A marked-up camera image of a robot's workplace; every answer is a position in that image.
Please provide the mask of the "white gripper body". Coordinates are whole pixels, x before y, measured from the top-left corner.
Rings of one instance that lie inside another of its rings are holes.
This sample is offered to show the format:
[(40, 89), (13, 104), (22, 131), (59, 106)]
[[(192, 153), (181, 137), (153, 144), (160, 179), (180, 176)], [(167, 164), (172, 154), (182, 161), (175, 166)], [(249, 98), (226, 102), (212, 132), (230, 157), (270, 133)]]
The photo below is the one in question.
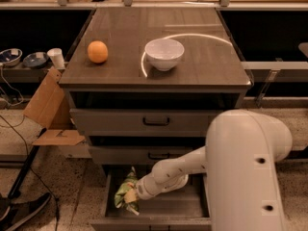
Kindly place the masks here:
[(168, 173), (159, 175), (150, 173), (143, 176), (136, 184), (136, 193), (139, 199), (148, 200), (161, 193), (169, 193), (183, 188), (189, 180), (189, 176), (171, 176)]

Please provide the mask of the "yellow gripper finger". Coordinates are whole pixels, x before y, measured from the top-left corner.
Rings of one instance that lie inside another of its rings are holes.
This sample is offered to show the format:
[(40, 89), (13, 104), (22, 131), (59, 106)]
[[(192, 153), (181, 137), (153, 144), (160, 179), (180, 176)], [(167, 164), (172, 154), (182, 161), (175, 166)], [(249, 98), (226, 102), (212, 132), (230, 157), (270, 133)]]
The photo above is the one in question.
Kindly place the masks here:
[(137, 192), (134, 189), (129, 190), (125, 195), (124, 195), (124, 202), (125, 203), (132, 203), (132, 202), (137, 202), (139, 200)]

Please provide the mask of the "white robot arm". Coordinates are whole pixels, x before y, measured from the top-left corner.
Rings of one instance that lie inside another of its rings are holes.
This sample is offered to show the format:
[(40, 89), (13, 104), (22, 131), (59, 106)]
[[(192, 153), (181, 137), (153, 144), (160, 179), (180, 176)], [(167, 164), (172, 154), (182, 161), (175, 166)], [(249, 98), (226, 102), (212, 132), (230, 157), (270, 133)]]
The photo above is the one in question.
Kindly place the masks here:
[(275, 163), (290, 153), (293, 138), (279, 119), (230, 110), (210, 124), (206, 145), (162, 160), (129, 185), (124, 201), (150, 199), (184, 186), (191, 174), (207, 174), (212, 231), (287, 231)]

